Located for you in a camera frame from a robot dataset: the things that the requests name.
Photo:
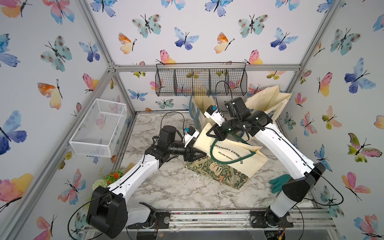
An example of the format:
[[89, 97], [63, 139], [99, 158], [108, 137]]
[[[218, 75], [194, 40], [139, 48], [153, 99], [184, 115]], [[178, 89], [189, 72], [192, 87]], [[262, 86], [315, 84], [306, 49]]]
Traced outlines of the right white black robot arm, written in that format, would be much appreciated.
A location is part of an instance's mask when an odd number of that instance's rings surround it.
[[265, 145], [284, 165], [289, 179], [275, 201], [265, 210], [256, 228], [276, 227], [287, 220], [289, 211], [305, 199], [306, 195], [322, 178], [326, 167], [304, 156], [276, 126], [276, 119], [288, 103], [291, 94], [281, 93], [278, 86], [266, 88], [243, 100], [235, 98], [224, 103], [231, 119], [226, 120], [219, 105], [211, 105], [204, 115], [215, 124], [207, 131], [216, 142], [228, 135], [244, 132]]

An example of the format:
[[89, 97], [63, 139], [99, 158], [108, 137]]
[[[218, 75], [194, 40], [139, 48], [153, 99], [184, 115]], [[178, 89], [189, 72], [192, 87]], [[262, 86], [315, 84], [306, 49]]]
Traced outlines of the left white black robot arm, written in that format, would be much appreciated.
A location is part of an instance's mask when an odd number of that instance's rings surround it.
[[152, 239], [156, 239], [157, 209], [145, 202], [135, 206], [129, 206], [128, 202], [137, 188], [164, 163], [178, 156], [183, 156], [186, 162], [205, 157], [205, 152], [194, 148], [200, 133], [193, 126], [184, 127], [181, 132], [174, 126], [162, 126], [132, 169], [109, 186], [98, 186], [93, 191], [86, 203], [89, 206], [86, 223], [111, 239], [133, 227], [154, 230]]

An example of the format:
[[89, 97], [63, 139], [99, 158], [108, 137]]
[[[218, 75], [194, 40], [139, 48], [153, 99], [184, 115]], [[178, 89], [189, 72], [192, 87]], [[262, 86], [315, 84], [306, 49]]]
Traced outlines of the cream bag green handles floral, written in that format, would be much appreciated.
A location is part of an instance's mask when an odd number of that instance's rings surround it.
[[211, 124], [206, 124], [194, 144], [194, 148], [207, 155], [185, 163], [185, 168], [238, 190], [269, 159], [261, 153], [259, 146], [208, 137], [211, 127]]

